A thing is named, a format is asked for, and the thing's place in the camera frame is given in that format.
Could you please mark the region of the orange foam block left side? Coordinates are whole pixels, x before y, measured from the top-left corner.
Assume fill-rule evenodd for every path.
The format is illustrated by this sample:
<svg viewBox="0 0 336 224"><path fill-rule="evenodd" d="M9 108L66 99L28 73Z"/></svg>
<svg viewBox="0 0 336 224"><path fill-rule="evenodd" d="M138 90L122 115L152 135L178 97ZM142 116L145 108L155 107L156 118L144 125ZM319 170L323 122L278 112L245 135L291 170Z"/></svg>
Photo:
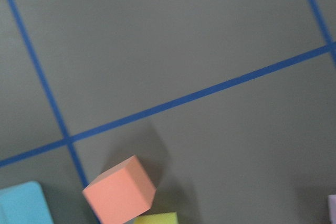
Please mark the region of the orange foam block left side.
<svg viewBox="0 0 336 224"><path fill-rule="evenodd" d="M101 173L82 193L100 223L126 223L152 207L156 187L133 155Z"/></svg>

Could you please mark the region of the yellow foam block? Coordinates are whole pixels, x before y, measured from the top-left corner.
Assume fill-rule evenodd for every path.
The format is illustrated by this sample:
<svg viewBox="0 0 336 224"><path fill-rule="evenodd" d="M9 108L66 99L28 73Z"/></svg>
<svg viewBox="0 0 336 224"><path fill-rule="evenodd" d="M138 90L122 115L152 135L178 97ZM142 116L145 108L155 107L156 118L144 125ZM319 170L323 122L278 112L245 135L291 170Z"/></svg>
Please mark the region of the yellow foam block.
<svg viewBox="0 0 336 224"><path fill-rule="evenodd" d="M176 212L138 216L134 224L179 224Z"/></svg>

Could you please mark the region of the blue plastic bin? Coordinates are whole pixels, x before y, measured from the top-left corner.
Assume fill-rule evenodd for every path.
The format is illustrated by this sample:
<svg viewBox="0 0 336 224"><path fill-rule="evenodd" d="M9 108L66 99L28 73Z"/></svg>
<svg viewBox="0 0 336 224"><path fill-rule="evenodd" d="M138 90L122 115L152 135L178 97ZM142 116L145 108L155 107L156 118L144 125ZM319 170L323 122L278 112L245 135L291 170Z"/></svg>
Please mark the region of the blue plastic bin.
<svg viewBox="0 0 336 224"><path fill-rule="evenodd" d="M1 223L53 223L37 181L1 189Z"/></svg>

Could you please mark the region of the lilac pink foam block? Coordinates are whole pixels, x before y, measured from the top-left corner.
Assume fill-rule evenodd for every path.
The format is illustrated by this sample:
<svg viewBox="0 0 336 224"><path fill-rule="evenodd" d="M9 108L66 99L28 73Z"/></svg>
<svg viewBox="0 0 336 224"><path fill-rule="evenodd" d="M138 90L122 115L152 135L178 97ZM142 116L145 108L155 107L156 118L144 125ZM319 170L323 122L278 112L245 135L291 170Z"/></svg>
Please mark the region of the lilac pink foam block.
<svg viewBox="0 0 336 224"><path fill-rule="evenodd" d="M336 195L328 196L329 218L332 224L336 223Z"/></svg>

